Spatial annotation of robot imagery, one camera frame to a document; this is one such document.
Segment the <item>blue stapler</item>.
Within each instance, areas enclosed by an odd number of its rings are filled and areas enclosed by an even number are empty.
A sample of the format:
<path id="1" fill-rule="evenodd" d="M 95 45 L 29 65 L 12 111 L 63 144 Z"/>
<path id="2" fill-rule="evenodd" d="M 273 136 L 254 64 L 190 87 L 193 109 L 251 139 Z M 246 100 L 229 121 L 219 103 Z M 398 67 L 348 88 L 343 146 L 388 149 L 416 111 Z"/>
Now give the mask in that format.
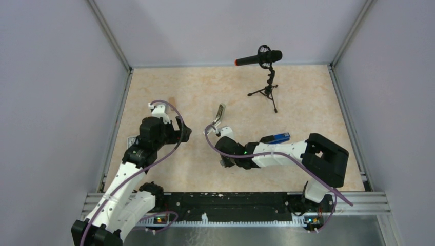
<path id="1" fill-rule="evenodd" d="M 290 140 L 290 134 L 286 132 L 286 133 L 281 133 L 276 135 L 264 136 L 259 140 L 259 142 L 264 144 L 281 144 L 289 140 Z"/>

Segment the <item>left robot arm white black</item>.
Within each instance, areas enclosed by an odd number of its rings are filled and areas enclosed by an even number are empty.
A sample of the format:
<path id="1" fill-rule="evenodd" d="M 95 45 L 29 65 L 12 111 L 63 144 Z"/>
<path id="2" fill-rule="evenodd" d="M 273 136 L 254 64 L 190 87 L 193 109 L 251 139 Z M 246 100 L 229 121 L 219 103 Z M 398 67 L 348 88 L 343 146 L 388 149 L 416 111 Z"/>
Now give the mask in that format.
<path id="1" fill-rule="evenodd" d="M 158 159 L 158 151 L 165 145 L 178 148 L 187 142 L 191 129 L 183 118 L 176 118 L 178 130 L 172 121 L 150 116 L 142 120 L 140 133 L 125 151 L 114 180 L 94 209 L 84 220 L 76 220 L 71 228 L 74 245 L 123 245 L 124 240 L 139 220 L 149 211 L 164 207 L 164 197 L 156 192 L 139 191 L 131 198 L 137 184 L 148 170 L 170 156 Z"/>

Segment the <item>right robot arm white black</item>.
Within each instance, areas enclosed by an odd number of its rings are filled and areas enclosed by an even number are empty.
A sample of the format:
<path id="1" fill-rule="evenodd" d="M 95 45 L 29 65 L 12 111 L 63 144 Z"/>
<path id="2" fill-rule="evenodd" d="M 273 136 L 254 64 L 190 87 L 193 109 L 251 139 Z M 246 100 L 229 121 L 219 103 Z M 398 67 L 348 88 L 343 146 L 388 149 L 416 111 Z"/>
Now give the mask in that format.
<path id="1" fill-rule="evenodd" d="M 247 170 L 271 166 L 301 168 L 311 177 L 301 197 L 301 205 L 307 211 L 315 211 L 328 192 L 353 205 L 338 191 L 344 185 L 349 152 L 321 134 L 311 133 L 307 140 L 299 142 L 249 142 L 245 145 L 221 135 L 212 148 L 220 154 L 224 167 L 237 166 Z"/>

